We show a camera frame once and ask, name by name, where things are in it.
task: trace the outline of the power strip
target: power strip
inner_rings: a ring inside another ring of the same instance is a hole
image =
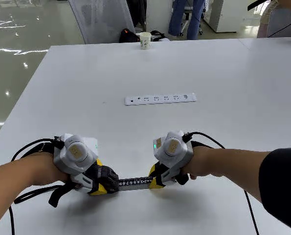
[[[142,96],[128,96],[125,98],[125,105],[165,104],[165,103],[181,103],[195,101],[196,96],[194,93],[147,94]]]

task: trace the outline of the black sleeve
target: black sleeve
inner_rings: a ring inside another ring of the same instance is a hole
[[[264,208],[291,227],[291,148],[276,149],[265,157],[259,190]]]

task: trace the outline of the chair backrest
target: chair backrest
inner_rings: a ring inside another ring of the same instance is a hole
[[[274,9],[269,18],[267,37],[291,37],[291,10],[286,8]]]
[[[126,0],[69,0],[86,44],[118,43],[120,32],[135,33]]]

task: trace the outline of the blue jeans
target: blue jeans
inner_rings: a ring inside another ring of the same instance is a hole
[[[184,14],[184,7],[188,0],[175,0],[174,12],[169,23],[168,33],[177,36],[181,33],[181,23]],[[196,40],[198,38],[198,30],[203,13],[205,0],[194,0],[192,17],[186,35],[187,40]]]

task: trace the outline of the shiny floor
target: shiny floor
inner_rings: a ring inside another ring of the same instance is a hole
[[[199,39],[256,37],[258,24],[246,22],[238,33],[217,34],[203,23]],[[83,43],[67,1],[0,0],[0,128],[48,48]]]

